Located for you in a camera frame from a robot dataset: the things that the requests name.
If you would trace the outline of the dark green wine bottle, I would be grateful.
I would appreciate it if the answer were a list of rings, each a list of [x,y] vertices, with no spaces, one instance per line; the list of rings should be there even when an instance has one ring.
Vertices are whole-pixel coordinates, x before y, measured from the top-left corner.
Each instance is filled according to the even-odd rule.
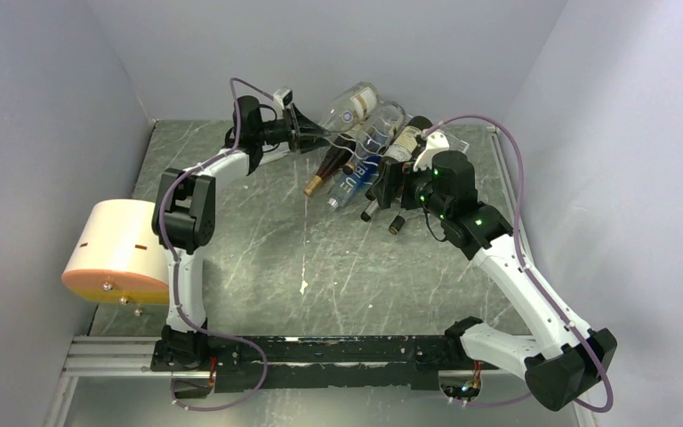
[[[433,126],[433,123],[423,116],[412,117],[404,126],[399,136],[389,145],[379,163],[379,167],[386,163],[407,162],[413,157],[416,150],[421,149],[425,140],[422,132]],[[371,187],[366,197],[372,201]]]

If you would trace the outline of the clear bottle white label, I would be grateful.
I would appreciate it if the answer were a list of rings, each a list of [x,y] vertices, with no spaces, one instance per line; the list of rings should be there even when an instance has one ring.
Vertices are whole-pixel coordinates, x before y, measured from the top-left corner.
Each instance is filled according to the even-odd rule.
[[[329,133],[345,133],[362,124],[380,104],[377,88],[360,81],[337,96],[317,124]]]

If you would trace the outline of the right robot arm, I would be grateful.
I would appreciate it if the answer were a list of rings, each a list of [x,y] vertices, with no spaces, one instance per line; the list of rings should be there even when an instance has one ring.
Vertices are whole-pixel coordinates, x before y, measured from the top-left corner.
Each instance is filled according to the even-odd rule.
[[[369,197],[378,205],[399,197],[403,209],[439,221],[444,241],[498,285],[531,334],[521,338],[467,318],[444,346],[452,367],[474,360],[499,367],[523,379],[530,395],[551,411],[579,403],[599,383],[613,392],[607,370],[615,336],[578,316],[528,260],[507,219],[479,200],[474,166],[465,154],[442,151],[424,166],[384,159]]]

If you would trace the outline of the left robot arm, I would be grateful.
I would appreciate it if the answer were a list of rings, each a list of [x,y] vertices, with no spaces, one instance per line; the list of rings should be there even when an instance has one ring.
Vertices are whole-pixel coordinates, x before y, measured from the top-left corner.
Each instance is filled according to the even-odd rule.
[[[151,229],[165,249],[169,303],[151,360],[154,372],[198,370],[214,360],[203,301],[203,249],[215,232],[218,190],[253,173],[267,146],[285,143],[291,151],[308,152],[324,143],[325,129],[292,103],[273,120],[263,118],[264,109],[251,95],[238,97],[223,148],[201,163],[161,175]]]

